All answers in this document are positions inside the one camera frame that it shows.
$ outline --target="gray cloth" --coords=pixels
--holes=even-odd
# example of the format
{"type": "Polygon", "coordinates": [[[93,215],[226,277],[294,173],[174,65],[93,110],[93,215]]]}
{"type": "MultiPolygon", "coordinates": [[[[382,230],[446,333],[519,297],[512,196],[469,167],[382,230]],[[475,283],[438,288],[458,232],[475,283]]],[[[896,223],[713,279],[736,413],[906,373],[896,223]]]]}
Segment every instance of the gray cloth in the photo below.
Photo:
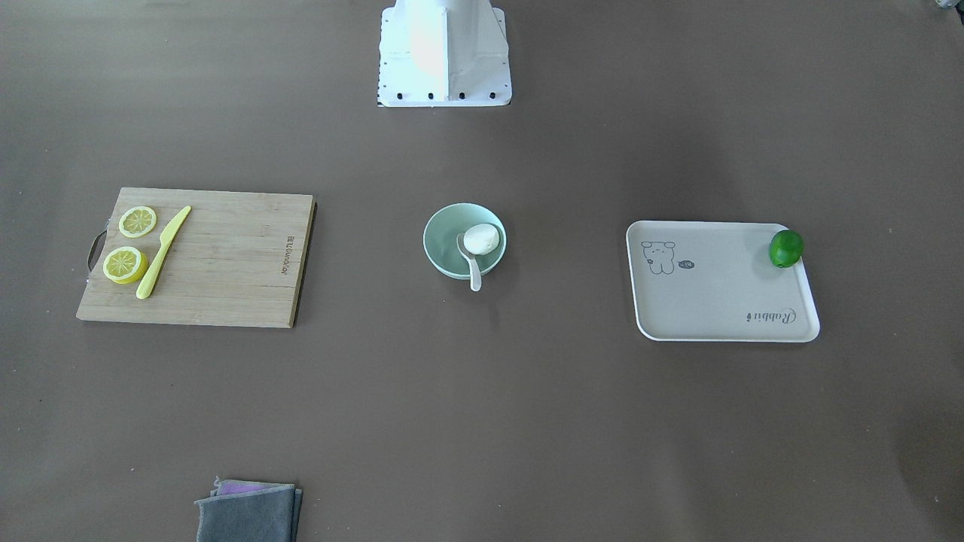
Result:
{"type": "Polygon", "coordinates": [[[216,480],[211,497],[195,501],[198,542],[294,542],[301,498],[293,484],[216,480]]]}

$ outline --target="yellow lemon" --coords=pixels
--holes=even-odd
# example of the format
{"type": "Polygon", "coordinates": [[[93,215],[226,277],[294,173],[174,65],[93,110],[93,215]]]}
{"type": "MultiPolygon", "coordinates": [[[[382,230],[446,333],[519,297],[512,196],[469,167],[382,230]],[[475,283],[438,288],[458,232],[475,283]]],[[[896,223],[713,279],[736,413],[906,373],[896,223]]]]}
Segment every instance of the yellow lemon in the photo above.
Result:
{"type": "Polygon", "coordinates": [[[119,285],[141,280],[147,272],[147,255],[134,247],[120,247],[104,259],[104,275],[119,285]]]}
{"type": "Polygon", "coordinates": [[[143,205],[127,209],[120,217],[118,230],[126,237],[140,237],[154,229],[157,224],[157,213],[150,207],[143,205]]]}

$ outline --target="logo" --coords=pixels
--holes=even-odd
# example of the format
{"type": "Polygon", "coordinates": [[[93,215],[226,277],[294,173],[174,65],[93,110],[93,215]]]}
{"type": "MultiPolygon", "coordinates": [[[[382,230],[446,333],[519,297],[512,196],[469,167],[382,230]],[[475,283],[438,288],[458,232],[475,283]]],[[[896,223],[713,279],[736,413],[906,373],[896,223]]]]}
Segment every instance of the logo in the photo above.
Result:
{"type": "Polygon", "coordinates": [[[291,262],[291,253],[292,251],[295,250],[294,247],[295,247],[295,238],[289,235],[288,242],[284,244],[284,259],[281,261],[282,275],[288,274],[288,266],[290,265],[290,262],[291,262]]]}
{"type": "Polygon", "coordinates": [[[781,312],[748,312],[747,322],[776,322],[781,324],[792,324],[796,321],[796,311],[790,308],[783,309],[781,312]]]}

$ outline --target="green fruit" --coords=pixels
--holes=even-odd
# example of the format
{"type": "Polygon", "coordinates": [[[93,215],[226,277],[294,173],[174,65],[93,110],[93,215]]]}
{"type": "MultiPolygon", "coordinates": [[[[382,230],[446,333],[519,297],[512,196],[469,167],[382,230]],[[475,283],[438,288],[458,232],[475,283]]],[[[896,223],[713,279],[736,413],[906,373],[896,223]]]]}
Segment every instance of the green fruit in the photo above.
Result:
{"type": "Polygon", "coordinates": [[[793,230],[778,231],[770,241],[770,261],[777,267],[790,267],[803,254],[803,237],[793,230]]]}

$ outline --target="folded towel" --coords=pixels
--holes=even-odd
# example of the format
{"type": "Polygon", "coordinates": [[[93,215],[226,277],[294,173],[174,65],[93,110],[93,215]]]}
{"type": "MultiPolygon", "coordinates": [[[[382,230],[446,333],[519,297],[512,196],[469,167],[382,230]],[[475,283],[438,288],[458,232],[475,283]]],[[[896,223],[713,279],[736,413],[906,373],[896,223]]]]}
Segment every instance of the folded towel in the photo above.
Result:
{"type": "Polygon", "coordinates": [[[294,542],[302,491],[293,484],[214,480],[201,508],[198,542],[294,542]]]}

